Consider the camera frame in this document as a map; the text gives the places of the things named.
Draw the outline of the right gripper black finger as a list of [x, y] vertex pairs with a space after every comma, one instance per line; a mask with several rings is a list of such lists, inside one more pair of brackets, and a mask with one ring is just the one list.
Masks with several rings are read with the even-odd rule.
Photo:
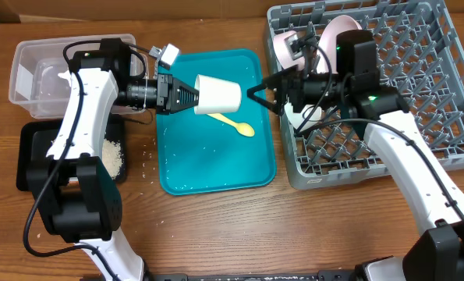
[[278, 114], [278, 106], [274, 102], [269, 102], [264, 98], [256, 96], [255, 92], [247, 92], [247, 97], [252, 101], [255, 101], [257, 104], [263, 106], [274, 114]]
[[283, 80], [289, 78], [292, 74], [297, 73], [297, 67], [296, 66], [291, 66], [288, 69], [281, 70], [277, 73], [271, 74], [270, 76], [264, 78], [261, 83], [259, 83], [257, 86], [251, 87], [247, 90], [247, 96], [249, 98], [252, 98], [255, 93], [258, 91], [270, 89], [274, 90], [276, 89], [277, 91], [281, 91], [283, 86], [282, 82]]

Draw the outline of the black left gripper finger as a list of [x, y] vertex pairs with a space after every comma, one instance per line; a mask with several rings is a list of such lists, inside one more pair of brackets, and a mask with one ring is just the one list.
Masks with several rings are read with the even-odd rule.
[[181, 112], [198, 105], [197, 95], [173, 96], [171, 100], [171, 113]]
[[199, 91], [197, 89], [177, 78], [173, 78], [173, 90], [175, 92], [175, 96], [197, 95], [199, 97]]

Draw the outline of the white bowl with brown food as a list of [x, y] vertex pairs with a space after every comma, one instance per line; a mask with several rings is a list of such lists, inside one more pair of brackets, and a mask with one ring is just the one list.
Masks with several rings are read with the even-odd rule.
[[[295, 113], [293, 111], [293, 106], [291, 103], [286, 103], [284, 105], [284, 112], [287, 116], [287, 119], [294, 128], [299, 128], [303, 123], [305, 118], [313, 111], [312, 105], [306, 105], [301, 113]], [[310, 119], [305, 123], [305, 125], [300, 129], [300, 131], [308, 129], [310, 126], [316, 124], [322, 116], [322, 108], [317, 107]]]

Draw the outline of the yellow plastic spoon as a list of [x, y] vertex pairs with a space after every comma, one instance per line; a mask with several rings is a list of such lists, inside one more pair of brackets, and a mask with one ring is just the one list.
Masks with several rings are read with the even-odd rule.
[[236, 123], [226, 116], [223, 116], [221, 113], [212, 113], [208, 114], [208, 116], [234, 127], [236, 131], [244, 137], [253, 137], [255, 135], [254, 128], [248, 123]]

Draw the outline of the white mint cup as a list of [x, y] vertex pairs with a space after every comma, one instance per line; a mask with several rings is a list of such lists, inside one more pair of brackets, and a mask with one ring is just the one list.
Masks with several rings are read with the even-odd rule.
[[199, 91], [196, 115], [230, 113], [239, 110], [242, 90], [238, 83], [211, 76], [197, 75], [194, 88]]

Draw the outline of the pink bowl with rice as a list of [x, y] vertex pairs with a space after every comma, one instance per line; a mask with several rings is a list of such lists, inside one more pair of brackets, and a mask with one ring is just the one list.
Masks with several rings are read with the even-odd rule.
[[273, 37], [275, 58], [283, 69], [296, 66], [298, 70], [304, 70], [306, 60], [301, 51], [294, 52], [292, 44], [299, 39], [296, 31], [290, 30]]

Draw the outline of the large white plate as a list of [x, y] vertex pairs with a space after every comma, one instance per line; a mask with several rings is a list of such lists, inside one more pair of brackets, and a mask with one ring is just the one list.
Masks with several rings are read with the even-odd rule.
[[333, 73], [337, 73], [336, 37], [348, 30], [361, 30], [360, 24], [351, 16], [342, 15], [335, 17], [325, 28], [318, 42], [328, 57]]

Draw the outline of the pile of rice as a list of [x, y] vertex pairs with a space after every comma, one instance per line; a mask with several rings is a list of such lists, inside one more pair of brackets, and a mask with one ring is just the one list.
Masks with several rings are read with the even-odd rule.
[[119, 176], [123, 164], [121, 144], [104, 139], [102, 146], [102, 162], [112, 179]]

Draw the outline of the white napkin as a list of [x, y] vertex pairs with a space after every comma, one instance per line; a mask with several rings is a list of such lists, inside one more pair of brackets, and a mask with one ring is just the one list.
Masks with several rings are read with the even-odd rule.
[[58, 73], [58, 77], [63, 79], [63, 80], [66, 80], [68, 82], [69, 86], [72, 85], [70, 71], [66, 70], [63, 73]]

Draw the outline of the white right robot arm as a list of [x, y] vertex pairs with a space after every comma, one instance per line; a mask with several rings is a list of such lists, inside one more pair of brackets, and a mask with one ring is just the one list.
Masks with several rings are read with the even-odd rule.
[[404, 97], [380, 82], [377, 46], [371, 32], [348, 30], [335, 39], [335, 62], [314, 73], [311, 60], [323, 50], [310, 34], [291, 32], [275, 39], [275, 53], [288, 64], [265, 79], [273, 101], [260, 104], [282, 114], [305, 107], [337, 107], [340, 122], [386, 165], [406, 199], [420, 237], [401, 257], [378, 258], [357, 265], [352, 280], [464, 280], [464, 193], [445, 172], [422, 138]]

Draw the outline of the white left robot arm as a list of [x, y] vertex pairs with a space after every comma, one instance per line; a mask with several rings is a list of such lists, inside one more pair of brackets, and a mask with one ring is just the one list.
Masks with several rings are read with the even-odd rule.
[[82, 250], [105, 280], [148, 280], [146, 262], [121, 230], [122, 199], [102, 162], [112, 107], [152, 108], [169, 115], [199, 104], [200, 92], [171, 74], [131, 75], [143, 48], [119, 37], [94, 40], [94, 50], [62, 51], [70, 96], [61, 127], [43, 159], [30, 162], [26, 182], [34, 204], [23, 246], [41, 258]]

